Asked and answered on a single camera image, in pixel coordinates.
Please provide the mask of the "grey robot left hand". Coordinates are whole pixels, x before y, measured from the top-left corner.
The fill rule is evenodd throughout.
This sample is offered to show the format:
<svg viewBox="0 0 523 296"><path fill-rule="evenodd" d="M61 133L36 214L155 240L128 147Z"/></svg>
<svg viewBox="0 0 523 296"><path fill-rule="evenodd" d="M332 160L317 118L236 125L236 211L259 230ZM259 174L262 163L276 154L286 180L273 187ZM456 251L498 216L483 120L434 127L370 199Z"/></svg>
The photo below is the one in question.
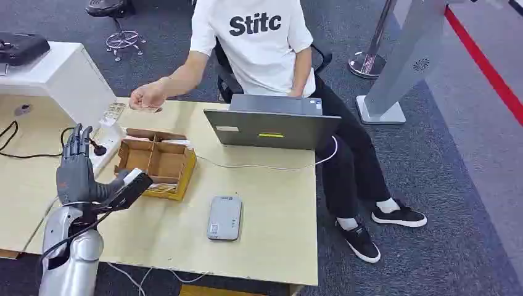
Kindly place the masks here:
<svg viewBox="0 0 523 296"><path fill-rule="evenodd" d="M82 124L77 124L64 145L56 173L57 195L64 205L73 202L103 203L124 186L124 178L130 173L125 170L108 184L95 180L89 157L89 135L92 130L92 126L83 128Z"/></svg>

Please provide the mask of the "person's right hand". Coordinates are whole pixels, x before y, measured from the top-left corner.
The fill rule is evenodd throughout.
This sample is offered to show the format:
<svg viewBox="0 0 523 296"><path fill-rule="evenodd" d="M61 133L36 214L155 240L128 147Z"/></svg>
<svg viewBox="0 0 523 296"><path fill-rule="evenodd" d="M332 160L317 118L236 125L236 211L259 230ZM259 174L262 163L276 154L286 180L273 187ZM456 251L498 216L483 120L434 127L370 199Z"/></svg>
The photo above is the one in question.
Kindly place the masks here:
<svg viewBox="0 0 523 296"><path fill-rule="evenodd" d="M167 99L167 92L162 80L157 80L136 88L130 95L129 107L133 110L157 109Z"/></svg>

